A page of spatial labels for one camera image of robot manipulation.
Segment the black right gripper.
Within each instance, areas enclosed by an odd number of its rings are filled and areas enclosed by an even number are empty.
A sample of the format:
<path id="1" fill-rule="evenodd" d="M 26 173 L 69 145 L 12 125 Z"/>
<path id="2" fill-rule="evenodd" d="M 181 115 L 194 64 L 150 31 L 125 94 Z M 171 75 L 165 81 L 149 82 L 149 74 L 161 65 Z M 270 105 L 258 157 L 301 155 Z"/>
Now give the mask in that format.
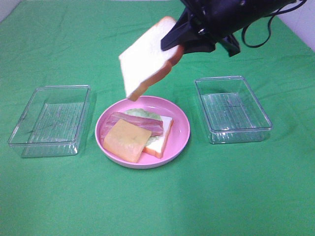
<path id="1" fill-rule="evenodd" d="M 211 53 L 221 44 L 230 57 L 241 49 L 234 32 L 245 34 L 262 17 L 282 13 L 292 0 L 184 0 L 185 9 L 174 27 L 161 40 L 163 51 L 184 47 L 184 54 Z"/>

